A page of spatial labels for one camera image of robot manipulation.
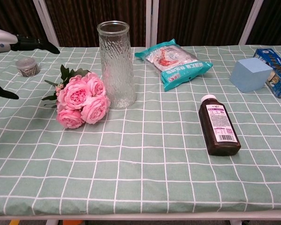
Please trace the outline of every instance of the blue cube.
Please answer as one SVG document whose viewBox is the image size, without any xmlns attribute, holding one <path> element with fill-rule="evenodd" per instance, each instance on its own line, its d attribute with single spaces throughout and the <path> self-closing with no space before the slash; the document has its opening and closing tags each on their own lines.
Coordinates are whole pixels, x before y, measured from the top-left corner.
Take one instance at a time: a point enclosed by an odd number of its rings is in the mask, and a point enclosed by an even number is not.
<svg viewBox="0 0 281 225">
<path fill-rule="evenodd" d="M 230 81 L 241 91 L 261 89 L 272 72 L 272 68 L 257 58 L 236 62 Z"/>
</svg>

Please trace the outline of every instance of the table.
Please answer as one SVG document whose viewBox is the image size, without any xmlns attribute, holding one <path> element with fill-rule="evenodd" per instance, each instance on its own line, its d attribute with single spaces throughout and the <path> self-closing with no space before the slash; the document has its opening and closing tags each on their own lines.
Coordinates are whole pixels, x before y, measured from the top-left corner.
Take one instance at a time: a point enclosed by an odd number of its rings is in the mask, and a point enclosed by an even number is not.
<svg viewBox="0 0 281 225">
<path fill-rule="evenodd" d="M 58 82 L 61 64 L 101 75 L 98 48 L 0 53 L 0 86 L 20 96 L 0 98 L 0 218 L 281 218 L 281 99 L 266 86 L 243 94 L 229 81 L 236 60 L 258 47 L 185 47 L 214 66 L 168 92 L 134 58 L 135 104 L 76 130 L 41 101 L 53 93 L 44 80 Z M 15 67 L 26 56 L 41 68 L 31 78 Z M 242 145 L 235 156 L 207 154 L 198 108 L 208 93 L 227 107 Z"/>
</svg>

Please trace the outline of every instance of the tissue box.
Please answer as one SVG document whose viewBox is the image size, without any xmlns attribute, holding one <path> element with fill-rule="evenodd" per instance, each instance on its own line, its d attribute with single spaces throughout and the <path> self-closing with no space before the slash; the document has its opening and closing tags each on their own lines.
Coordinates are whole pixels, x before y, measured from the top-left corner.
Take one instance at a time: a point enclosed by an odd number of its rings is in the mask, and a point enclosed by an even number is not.
<svg viewBox="0 0 281 225">
<path fill-rule="evenodd" d="M 261 89 L 272 72 L 272 68 L 257 58 L 236 62 L 230 81 L 241 91 Z"/>
<path fill-rule="evenodd" d="M 281 58 L 271 48 L 258 48 L 254 57 L 273 68 L 266 84 L 277 98 L 281 98 Z"/>
</svg>

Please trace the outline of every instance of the textured glass vase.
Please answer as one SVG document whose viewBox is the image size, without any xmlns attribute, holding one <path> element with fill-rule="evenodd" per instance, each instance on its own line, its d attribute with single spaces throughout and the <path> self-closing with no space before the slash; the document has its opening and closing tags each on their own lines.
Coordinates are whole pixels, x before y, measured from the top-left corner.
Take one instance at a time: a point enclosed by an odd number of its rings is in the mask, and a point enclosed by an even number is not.
<svg viewBox="0 0 281 225">
<path fill-rule="evenodd" d="M 102 77 L 111 108 L 127 108 L 135 102 L 129 25 L 107 21 L 98 25 Z"/>
</svg>

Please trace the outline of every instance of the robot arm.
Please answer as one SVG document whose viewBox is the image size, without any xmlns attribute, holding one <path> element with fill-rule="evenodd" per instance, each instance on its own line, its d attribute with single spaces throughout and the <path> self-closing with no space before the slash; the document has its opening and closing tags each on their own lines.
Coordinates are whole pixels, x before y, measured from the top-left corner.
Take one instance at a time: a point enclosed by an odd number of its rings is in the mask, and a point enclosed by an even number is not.
<svg viewBox="0 0 281 225">
<path fill-rule="evenodd" d="M 6 31 L 0 30 L 0 53 L 12 51 L 31 51 L 34 49 L 47 50 L 53 54 L 59 54 L 60 51 L 50 42 L 40 39 L 33 39 L 23 35 L 13 35 Z M 19 97 L 0 87 L 0 97 L 19 99 Z"/>
</svg>

